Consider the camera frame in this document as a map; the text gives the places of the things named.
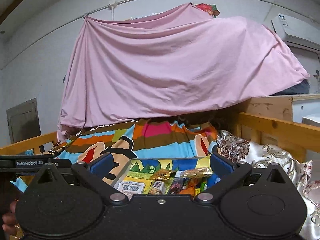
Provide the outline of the person's left hand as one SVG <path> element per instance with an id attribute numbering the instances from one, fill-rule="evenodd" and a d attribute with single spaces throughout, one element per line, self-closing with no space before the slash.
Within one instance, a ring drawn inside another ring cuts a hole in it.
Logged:
<path id="1" fill-rule="evenodd" d="M 15 210 L 22 194 L 12 182 L 1 181 L 1 239 L 17 235 Z"/>

